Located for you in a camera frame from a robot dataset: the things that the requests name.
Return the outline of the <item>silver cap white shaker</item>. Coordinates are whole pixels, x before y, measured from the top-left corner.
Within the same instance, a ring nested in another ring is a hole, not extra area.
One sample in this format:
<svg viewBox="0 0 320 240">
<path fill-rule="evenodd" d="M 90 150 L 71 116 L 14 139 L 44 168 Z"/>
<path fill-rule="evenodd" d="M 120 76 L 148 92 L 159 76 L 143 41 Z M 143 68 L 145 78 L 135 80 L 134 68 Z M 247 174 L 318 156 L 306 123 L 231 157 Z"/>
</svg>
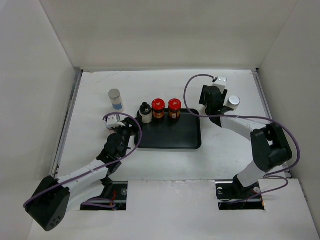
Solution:
<svg viewBox="0 0 320 240">
<path fill-rule="evenodd" d="M 236 95 L 231 95 L 228 97 L 225 106 L 236 111 L 241 103 L 241 99 Z"/>
</svg>

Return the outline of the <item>black cap white spice bottle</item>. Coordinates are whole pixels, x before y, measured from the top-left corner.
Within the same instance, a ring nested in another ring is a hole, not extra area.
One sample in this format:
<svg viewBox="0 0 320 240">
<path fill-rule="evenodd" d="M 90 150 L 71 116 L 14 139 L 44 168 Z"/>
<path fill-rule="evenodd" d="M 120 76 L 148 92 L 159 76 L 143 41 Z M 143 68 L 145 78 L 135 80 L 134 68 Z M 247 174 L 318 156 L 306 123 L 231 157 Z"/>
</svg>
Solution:
<svg viewBox="0 0 320 240">
<path fill-rule="evenodd" d="M 143 124 L 149 124 L 152 121 L 152 107 L 147 103 L 143 102 L 139 107 L 139 114 Z"/>
</svg>

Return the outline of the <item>red lid sauce jar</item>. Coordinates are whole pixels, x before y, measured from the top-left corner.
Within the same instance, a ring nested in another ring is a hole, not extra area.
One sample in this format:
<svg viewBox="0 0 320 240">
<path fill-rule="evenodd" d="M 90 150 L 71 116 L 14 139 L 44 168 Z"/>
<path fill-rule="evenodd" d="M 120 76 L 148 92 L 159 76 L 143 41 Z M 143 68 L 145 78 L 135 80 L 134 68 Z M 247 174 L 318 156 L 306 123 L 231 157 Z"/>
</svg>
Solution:
<svg viewBox="0 0 320 240">
<path fill-rule="evenodd" d="M 163 99 L 156 98 L 152 101 L 152 119 L 161 122 L 165 118 L 165 102 Z"/>
<path fill-rule="evenodd" d="M 182 103 L 177 98 L 172 98 L 168 102 L 168 119 L 177 122 L 180 119 Z"/>
</svg>

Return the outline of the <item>silver cap blue label shaker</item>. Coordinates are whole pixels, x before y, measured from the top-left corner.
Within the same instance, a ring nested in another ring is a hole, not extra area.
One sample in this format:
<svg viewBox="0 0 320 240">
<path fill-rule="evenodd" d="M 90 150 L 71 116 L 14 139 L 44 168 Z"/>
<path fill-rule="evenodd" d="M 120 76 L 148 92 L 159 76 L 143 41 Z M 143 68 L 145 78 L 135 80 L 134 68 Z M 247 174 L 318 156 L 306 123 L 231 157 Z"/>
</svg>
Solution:
<svg viewBox="0 0 320 240">
<path fill-rule="evenodd" d="M 124 103 L 120 91 L 116 88 L 113 88 L 108 92 L 108 97 L 113 109 L 116 112 L 122 113 L 124 111 Z"/>
</svg>

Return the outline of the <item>white lid dark jar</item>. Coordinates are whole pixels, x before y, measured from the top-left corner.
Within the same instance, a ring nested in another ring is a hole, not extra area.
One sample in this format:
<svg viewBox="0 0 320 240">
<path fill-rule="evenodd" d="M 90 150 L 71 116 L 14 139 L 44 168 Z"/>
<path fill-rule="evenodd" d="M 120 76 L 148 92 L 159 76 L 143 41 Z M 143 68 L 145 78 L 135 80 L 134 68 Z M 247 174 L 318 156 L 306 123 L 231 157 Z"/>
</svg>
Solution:
<svg viewBox="0 0 320 240">
<path fill-rule="evenodd" d="M 109 125 L 106 125 L 106 128 L 107 128 L 108 130 L 110 130 L 110 131 L 113 131 L 113 130 L 115 129 L 114 127 L 109 126 Z"/>
</svg>

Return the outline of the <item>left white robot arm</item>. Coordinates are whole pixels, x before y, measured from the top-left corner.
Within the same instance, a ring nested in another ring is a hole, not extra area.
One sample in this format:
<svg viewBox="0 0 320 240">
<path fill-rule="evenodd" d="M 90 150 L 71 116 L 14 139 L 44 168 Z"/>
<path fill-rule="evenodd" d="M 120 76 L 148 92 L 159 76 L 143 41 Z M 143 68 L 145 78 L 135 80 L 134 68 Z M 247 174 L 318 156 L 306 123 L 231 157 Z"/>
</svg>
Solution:
<svg viewBox="0 0 320 240">
<path fill-rule="evenodd" d="M 142 140 L 142 118 L 128 114 L 124 117 L 124 120 L 118 120 L 115 115 L 108 114 L 103 118 L 114 133 L 107 138 L 96 159 L 65 176 L 43 178 L 32 197 L 23 204 L 25 211 L 44 231 L 56 228 L 73 207 L 91 206 L 97 196 L 105 200 L 112 195 L 110 175 L 134 152 L 129 148 L 130 138 L 135 136 Z"/>
</svg>

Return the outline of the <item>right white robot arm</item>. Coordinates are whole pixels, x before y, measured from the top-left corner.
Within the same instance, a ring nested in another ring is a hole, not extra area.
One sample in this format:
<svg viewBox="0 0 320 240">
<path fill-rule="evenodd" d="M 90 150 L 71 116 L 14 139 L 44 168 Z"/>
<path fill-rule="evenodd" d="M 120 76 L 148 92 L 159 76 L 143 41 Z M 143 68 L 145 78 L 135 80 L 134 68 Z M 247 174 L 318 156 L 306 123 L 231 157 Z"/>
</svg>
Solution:
<svg viewBox="0 0 320 240">
<path fill-rule="evenodd" d="M 234 111 L 232 106 L 236 105 L 235 102 L 225 105 L 226 96 L 226 89 L 221 91 L 218 86 L 204 85 L 199 103 L 205 106 L 205 114 L 212 123 L 239 134 L 251 143 L 251 163 L 233 177 L 231 184 L 217 188 L 227 198 L 240 200 L 269 171 L 291 160 L 293 153 L 280 124 L 262 124 L 254 121 L 254 117 L 226 115 Z"/>
</svg>

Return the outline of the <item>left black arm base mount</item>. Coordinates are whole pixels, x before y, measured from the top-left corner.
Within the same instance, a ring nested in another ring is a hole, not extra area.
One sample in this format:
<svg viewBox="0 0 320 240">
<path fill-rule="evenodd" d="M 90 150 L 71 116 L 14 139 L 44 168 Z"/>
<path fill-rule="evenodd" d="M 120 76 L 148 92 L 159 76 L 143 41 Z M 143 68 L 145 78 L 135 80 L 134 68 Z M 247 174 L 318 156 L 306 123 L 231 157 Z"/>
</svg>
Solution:
<svg viewBox="0 0 320 240">
<path fill-rule="evenodd" d="M 102 185 L 102 193 L 88 201 L 88 205 L 81 204 L 81 211 L 126 211 L 128 197 L 128 181 L 112 181 L 106 178 Z"/>
</svg>

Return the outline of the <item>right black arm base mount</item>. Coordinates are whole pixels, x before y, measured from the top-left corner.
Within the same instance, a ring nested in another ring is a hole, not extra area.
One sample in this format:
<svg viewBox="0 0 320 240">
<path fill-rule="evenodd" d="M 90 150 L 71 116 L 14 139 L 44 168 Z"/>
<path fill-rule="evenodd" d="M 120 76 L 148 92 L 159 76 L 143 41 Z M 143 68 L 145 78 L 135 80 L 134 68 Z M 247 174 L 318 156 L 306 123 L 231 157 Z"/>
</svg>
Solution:
<svg viewBox="0 0 320 240">
<path fill-rule="evenodd" d="M 218 208 L 221 211 L 264 210 L 259 182 L 243 187 L 234 177 L 215 182 Z"/>
</svg>

